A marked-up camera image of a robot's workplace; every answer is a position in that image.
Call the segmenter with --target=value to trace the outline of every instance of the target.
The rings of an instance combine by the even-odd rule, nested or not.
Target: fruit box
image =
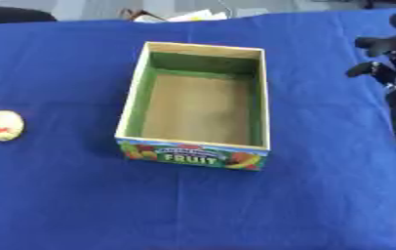
[[[270,151],[264,51],[145,43],[115,137],[131,159],[260,170]]]

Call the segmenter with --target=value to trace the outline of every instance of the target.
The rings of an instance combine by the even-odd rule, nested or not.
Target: blue fabric
[[[0,25],[0,250],[396,249],[383,93],[344,72],[377,12]],[[126,161],[113,139],[144,41],[261,47],[273,151],[260,173]]]

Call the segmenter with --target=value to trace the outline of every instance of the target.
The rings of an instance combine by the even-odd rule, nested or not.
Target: table
[[[231,21],[0,24],[0,250],[396,249],[396,141],[382,89],[344,72],[396,10]],[[263,172],[126,161],[113,133],[145,41],[261,47]]]

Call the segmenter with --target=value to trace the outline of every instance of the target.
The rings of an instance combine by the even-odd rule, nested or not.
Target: box side panel
[[[150,57],[153,65],[161,69],[219,74],[254,75],[259,63],[259,59],[236,59],[215,55],[209,57],[162,52],[152,52]]]
[[[154,89],[155,78],[155,69],[148,64],[136,90],[135,102],[130,113],[128,126],[125,128],[125,136],[138,137],[141,135],[151,101],[152,90]]]
[[[117,140],[130,159],[198,165],[213,168],[260,170],[268,151],[235,147],[183,145],[142,140]]]
[[[122,112],[119,125],[116,130],[115,137],[122,138],[125,136],[126,130],[129,126],[129,121],[132,116],[133,107],[137,100],[138,88],[143,78],[146,68],[149,63],[149,49],[147,43],[143,46],[143,49],[139,56],[139,61],[136,66],[135,72],[133,74],[133,80],[130,85],[130,90],[128,92],[128,97],[124,106],[124,111]]]
[[[265,148],[271,150],[271,136],[270,136],[270,109],[269,109],[269,92],[268,92],[268,80],[266,71],[266,55],[265,51],[260,52],[259,62],[259,81],[261,87],[261,130],[262,130],[262,141]]]
[[[256,59],[260,57],[258,48],[240,48],[227,46],[212,46],[203,44],[148,42],[152,52],[177,53],[198,56]]]

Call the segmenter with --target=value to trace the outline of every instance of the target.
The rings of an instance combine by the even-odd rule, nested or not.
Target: floor
[[[219,1],[232,10],[233,17],[361,7],[361,0],[0,0],[0,6],[39,9],[53,13],[59,20],[105,20],[117,19],[122,8],[144,9],[165,18],[203,9],[225,11]]]

